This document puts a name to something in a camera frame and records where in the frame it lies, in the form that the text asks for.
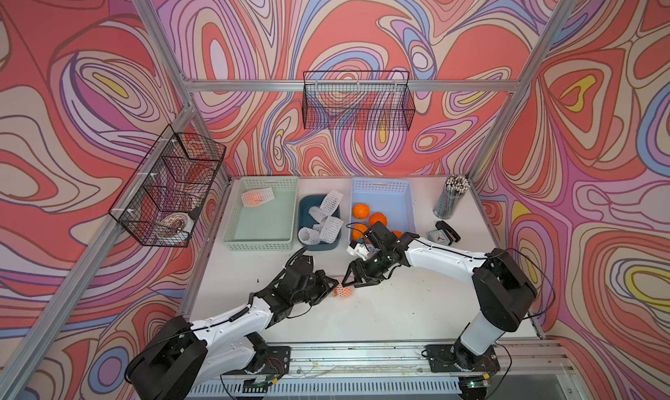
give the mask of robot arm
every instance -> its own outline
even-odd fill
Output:
[[[506,251],[461,251],[408,232],[398,238],[380,222],[363,236],[378,251],[371,253],[357,242],[349,245],[348,252],[359,258],[349,264],[342,283],[345,287],[379,285],[390,278],[391,268],[402,265],[430,269],[474,287],[480,311],[451,352],[454,364],[463,371],[472,370],[505,332],[519,328],[537,296],[535,287]]]
[[[180,400],[195,383],[232,370],[261,369],[268,346],[256,332],[287,318],[295,304],[321,303],[338,285],[323,270],[313,271],[314,260],[305,251],[293,254],[247,304],[193,323],[182,316],[169,320],[126,368],[140,399]]]

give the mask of light green plastic basket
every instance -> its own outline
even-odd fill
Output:
[[[263,187],[272,187],[275,199],[255,208],[242,205],[243,193]],[[233,251],[291,250],[296,215],[296,176],[242,178],[223,241]]]

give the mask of white foam net sleeve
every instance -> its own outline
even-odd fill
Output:
[[[319,238],[326,243],[333,243],[342,229],[343,224],[344,221],[339,218],[329,216],[323,224]]]
[[[275,199],[275,193],[272,192],[271,187],[264,187],[263,189],[246,191],[240,197],[242,198],[242,205],[253,208]]]
[[[321,242],[319,232],[314,228],[303,227],[297,232],[298,239],[306,245],[318,245]]]
[[[323,202],[321,203],[321,211],[325,212],[326,215],[332,215],[337,207],[340,206],[340,201],[342,200],[342,196],[344,196],[341,192],[338,192],[336,190],[332,190],[326,195],[326,197],[323,199]]]
[[[328,215],[317,206],[311,207],[307,212],[309,212],[312,218],[315,219],[319,224],[323,224],[326,222],[326,218],[328,218]]]

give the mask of pencil holder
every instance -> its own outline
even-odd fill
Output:
[[[448,220],[454,215],[456,205],[463,195],[470,189],[470,183],[462,175],[453,175],[447,178],[442,193],[433,207],[433,214],[443,220]]]

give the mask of wall-mounted basket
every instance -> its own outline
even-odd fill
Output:
[[[109,211],[143,246],[188,246],[226,153],[223,144],[198,134],[172,131],[168,140],[130,201],[118,206],[136,175],[126,183]]]
[[[305,129],[409,131],[415,106],[405,70],[303,72]]]

